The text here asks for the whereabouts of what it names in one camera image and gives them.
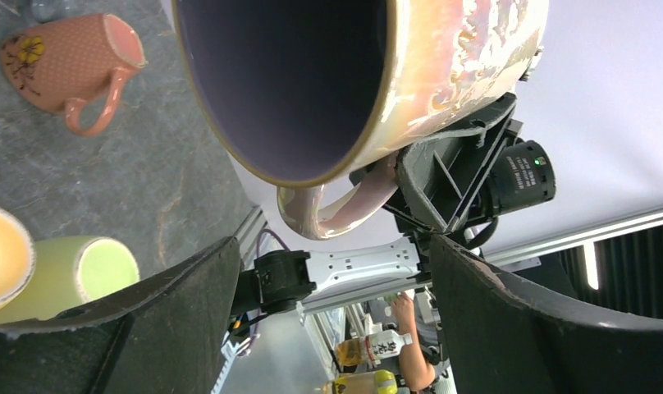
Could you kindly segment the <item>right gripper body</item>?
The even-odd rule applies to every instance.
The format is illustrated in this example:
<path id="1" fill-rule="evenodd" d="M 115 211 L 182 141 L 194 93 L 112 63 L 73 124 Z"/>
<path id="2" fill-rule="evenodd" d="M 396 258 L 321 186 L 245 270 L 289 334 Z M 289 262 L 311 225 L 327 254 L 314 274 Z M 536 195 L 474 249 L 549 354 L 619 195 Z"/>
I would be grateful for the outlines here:
<path id="1" fill-rule="evenodd" d="M 440 131 L 400 151 L 400 188 L 383 207 L 400 232 L 483 245 L 496 230 L 498 214 L 487 193 L 487 178 L 503 150 L 519 142 L 522 123 L 505 119 L 491 128 L 478 121 L 468 126 Z"/>

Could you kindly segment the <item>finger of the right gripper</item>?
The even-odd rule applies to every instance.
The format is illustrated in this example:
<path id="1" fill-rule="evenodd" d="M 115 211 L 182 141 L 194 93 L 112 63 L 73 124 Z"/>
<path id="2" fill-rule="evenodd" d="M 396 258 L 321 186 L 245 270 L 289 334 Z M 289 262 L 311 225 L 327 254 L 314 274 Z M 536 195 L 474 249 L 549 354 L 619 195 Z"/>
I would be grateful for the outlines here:
<path id="1" fill-rule="evenodd" d="M 396 216 L 424 231 L 452 233 L 508 140 L 517 96 L 494 103 L 400 150 L 396 162 Z"/>

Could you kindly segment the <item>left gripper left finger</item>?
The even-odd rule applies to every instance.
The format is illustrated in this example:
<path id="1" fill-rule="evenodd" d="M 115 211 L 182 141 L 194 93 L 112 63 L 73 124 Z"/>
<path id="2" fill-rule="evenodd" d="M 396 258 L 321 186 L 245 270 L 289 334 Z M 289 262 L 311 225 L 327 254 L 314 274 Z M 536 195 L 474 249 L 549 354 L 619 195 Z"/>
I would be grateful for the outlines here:
<path id="1" fill-rule="evenodd" d="M 48 320 L 0 325 L 0 393 L 208 393 L 240 271 L 226 237 Z"/>

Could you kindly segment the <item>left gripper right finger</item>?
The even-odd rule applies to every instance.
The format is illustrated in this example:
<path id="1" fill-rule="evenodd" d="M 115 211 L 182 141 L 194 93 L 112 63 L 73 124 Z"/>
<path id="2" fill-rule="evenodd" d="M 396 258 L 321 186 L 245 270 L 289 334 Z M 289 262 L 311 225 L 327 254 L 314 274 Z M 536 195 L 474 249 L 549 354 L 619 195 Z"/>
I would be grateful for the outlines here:
<path id="1" fill-rule="evenodd" d="M 576 300 L 445 236 L 429 261 L 460 393 L 663 393 L 663 320 Z"/>

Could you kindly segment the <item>iridescent pink mug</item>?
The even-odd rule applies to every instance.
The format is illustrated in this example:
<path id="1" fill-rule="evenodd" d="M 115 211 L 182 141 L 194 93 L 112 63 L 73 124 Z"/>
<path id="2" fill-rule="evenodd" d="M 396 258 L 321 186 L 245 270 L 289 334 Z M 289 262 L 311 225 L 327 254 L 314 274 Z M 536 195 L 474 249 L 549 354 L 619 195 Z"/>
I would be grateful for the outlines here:
<path id="1" fill-rule="evenodd" d="M 546 1 L 175 1 L 215 136 L 277 188 L 282 220 L 341 236 L 396 192 L 396 153 L 531 68 Z"/>

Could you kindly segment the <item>salmon flower mug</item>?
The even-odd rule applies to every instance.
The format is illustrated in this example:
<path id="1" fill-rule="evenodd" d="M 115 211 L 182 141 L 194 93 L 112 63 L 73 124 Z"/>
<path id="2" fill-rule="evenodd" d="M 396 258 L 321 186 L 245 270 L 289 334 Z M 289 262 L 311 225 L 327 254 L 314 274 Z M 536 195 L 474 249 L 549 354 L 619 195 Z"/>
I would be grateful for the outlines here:
<path id="1" fill-rule="evenodd" d="M 16 91 L 85 137 L 107 128 L 127 81 L 147 63 L 135 30 L 110 13 L 37 25 L 0 46 L 0 67 Z"/>

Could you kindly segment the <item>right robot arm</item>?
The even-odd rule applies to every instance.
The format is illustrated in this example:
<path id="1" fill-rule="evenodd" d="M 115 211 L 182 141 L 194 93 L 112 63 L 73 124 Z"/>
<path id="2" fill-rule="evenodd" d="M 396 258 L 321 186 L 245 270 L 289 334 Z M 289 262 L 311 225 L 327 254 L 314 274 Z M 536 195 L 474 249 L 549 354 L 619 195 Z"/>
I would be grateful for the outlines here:
<path id="1" fill-rule="evenodd" d="M 465 119 L 423 138 L 379 164 L 351 174 L 356 186 L 387 174 L 392 213 L 401 238 L 338 252 L 260 254 L 241 273 L 231 315 L 254 309 L 270 316 L 300 301 L 335 308 L 340 296 L 359 295 L 380 279 L 409 285 L 431 280 L 428 245 L 446 236 L 474 250 L 491 239 L 501 215 L 543 204 L 556 194 L 556 178 L 544 148 L 521 139 L 514 119 L 516 96 L 504 94 Z"/>

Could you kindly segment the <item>light green mug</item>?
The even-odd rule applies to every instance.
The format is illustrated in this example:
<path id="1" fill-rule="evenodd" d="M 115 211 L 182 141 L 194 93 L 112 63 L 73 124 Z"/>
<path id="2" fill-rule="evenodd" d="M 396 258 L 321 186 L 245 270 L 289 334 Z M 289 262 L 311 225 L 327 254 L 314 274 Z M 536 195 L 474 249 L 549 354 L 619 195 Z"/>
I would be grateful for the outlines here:
<path id="1" fill-rule="evenodd" d="M 48 320 L 140 280 L 130 249 L 106 236 L 58 237 L 34 246 L 34 274 L 25 289 L 0 309 L 0 324 Z"/>

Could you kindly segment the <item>yellow mug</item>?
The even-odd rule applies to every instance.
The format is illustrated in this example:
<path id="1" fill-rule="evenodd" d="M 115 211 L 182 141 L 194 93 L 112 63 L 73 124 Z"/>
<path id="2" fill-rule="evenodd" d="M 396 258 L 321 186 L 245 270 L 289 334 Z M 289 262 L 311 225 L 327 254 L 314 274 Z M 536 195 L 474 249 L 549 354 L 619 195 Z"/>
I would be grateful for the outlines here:
<path id="1" fill-rule="evenodd" d="M 29 231 L 0 208 L 0 310 L 29 285 L 35 269 L 36 252 Z"/>

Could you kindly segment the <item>yellow capped bottle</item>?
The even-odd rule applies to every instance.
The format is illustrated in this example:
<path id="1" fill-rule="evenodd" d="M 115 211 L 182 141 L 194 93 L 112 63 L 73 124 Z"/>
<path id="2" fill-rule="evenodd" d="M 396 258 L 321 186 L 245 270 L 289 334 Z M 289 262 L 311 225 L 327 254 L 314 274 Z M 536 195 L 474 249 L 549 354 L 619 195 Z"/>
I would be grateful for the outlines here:
<path id="1" fill-rule="evenodd" d="M 396 376 L 387 370 L 379 369 L 363 373 L 342 374 L 326 383 L 320 392 L 323 394 L 396 394 Z"/>

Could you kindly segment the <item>drink bottle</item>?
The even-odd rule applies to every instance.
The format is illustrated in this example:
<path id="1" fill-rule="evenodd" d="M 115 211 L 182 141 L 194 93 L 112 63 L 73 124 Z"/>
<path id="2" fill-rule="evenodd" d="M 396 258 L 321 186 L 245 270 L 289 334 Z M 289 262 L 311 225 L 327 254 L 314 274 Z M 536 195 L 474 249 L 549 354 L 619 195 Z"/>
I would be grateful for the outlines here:
<path id="1" fill-rule="evenodd" d="M 399 356 L 405 346 L 413 343 L 410 333 L 399 334 L 390 329 L 343 341 L 336 346 L 335 355 L 338 363 L 345 367 L 378 364 Z"/>

